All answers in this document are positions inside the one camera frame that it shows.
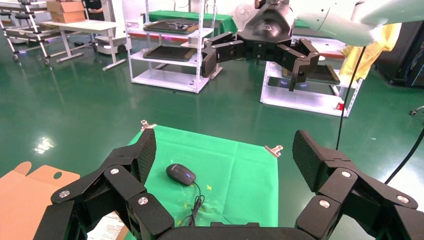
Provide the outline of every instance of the robotic hand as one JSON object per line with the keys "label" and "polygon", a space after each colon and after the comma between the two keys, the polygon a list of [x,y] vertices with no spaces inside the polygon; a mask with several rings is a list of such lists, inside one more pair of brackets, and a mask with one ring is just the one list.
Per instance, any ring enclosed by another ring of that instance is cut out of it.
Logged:
{"label": "robotic hand", "polygon": [[270,4],[258,2],[261,9],[243,31],[233,35],[223,33],[205,42],[202,50],[202,76],[208,77],[218,63],[240,58],[276,62],[292,72],[289,90],[296,83],[306,81],[313,73],[320,54],[305,38],[292,44],[295,15],[285,2],[272,0]]}

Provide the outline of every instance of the yellow cloth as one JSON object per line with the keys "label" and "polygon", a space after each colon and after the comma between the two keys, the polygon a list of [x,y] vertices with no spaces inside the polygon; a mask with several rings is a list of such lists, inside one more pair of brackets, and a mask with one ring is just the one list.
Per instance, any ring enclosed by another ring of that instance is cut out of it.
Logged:
{"label": "yellow cloth", "polygon": [[[359,67],[355,75],[355,80],[359,78],[365,79],[371,69],[371,66],[377,60],[380,54],[383,51],[390,52],[393,50],[396,42],[398,41],[401,27],[402,23],[383,26],[380,39],[366,47],[362,56],[362,60],[359,63]],[[346,57],[346,60],[340,69],[340,81],[342,83],[349,84],[351,82],[352,74],[354,73],[361,52],[361,46],[351,45],[348,45],[341,51],[341,53]]]}

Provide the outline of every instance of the person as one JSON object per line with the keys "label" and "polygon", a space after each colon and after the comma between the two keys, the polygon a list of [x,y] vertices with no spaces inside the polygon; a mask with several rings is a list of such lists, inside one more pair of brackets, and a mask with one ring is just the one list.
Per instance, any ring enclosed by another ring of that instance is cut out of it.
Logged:
{"label": "person", "polygon": [[104,21],[103,7],[101,0],[84,0],[85,7],[88,11],[88,18],[90,20]]}

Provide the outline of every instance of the paper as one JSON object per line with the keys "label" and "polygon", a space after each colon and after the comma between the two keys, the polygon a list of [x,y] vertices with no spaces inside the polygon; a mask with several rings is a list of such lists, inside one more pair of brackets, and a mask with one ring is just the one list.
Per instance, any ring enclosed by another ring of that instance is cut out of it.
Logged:
{"label": "paper", "polygon": [[97,226],[90,231],[88,240],[116,240],[124,223],[115,212],[102,217]]}

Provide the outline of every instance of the green table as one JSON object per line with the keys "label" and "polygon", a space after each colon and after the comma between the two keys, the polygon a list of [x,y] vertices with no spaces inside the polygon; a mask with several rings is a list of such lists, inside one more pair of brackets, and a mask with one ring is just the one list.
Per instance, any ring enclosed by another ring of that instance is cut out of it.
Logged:
{"label": "green table", "polygon": [[[199,20],[199,13],[196,12],[184,12],[184,11],[151,11],[148,14],[150,22],[156,22],[162,19],[188,19],[188,20]],[[204,21],[212,21],[214,15],[207,13],[204,15]],[[233,17],[230,15],[217,14],[215,16],[215,26],[219,26],[219,32],[237,32],[236,23],[233,20]],[[215,27],[215,36],[218,34],[218,31]]]}

